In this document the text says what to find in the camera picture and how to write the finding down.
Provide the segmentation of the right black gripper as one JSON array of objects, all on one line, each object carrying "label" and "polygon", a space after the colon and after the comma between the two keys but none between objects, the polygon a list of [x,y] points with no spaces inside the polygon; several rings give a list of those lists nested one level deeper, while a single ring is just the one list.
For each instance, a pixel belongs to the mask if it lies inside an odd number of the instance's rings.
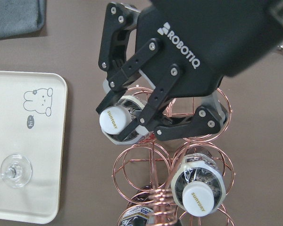
[{"label": "right black gripper", "polygon": [[152,38],[159,52],[142,68],[152,86],[182,75],[171,97],[211,94],[283,42],[283,0],[154,0],[137,20],[136,48]]}]

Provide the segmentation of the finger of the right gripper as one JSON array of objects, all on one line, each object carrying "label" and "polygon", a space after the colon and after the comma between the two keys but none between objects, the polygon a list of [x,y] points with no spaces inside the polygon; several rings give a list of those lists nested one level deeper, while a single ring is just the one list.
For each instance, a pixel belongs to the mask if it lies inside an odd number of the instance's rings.
[{"label": "finger of the right gripper", "polygon": [[145,136],[153,132],[160,141],[195,137],[214,140],[228,127],[228,111],[219,101],[220,89],[200,97],[200,105],[189,114],[173,113],[175,97],[171,89],[182,77],[180,67],[171,65],[170,74],[163,78],[153,90],[144,108],[118,135],[124,141],[132,133]]},{"label": "finger of the right gripper", "polygon": [[107,72],[108,94],[96,108],[101,113],[115,104],[127,87],[140,78],[138,70],[162,48],[158,38],[151,38],[126,59],[130,32],[136,29],[140,12],[121,3],[110,2],[106,8],[98,65]]}]

